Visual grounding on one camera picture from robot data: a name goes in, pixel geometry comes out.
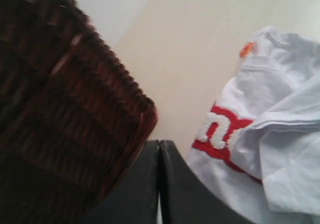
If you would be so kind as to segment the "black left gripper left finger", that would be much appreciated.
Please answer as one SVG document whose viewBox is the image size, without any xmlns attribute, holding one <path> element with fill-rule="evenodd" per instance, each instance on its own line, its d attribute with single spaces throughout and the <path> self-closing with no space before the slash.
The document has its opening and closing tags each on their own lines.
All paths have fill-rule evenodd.
<svg viewBox="0 0 320 224">
<path fill-rule="evenodd" d="M 79 223 L 157 223 L 159 144 L 158 140 L 147 141 L 127 175 Z"/>
</svg>

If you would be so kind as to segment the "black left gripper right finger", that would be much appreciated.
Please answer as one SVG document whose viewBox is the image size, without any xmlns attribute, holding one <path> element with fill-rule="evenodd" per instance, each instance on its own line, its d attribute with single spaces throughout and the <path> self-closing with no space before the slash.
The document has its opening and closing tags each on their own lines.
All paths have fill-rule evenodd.
<svg viewBox="0 0 320 224">
<path fill-rule="evenodd" d="M 251 223 L 210 192 L 171 140 L 159 142 L 158 193 L 163 224 Z"/>
</svg>

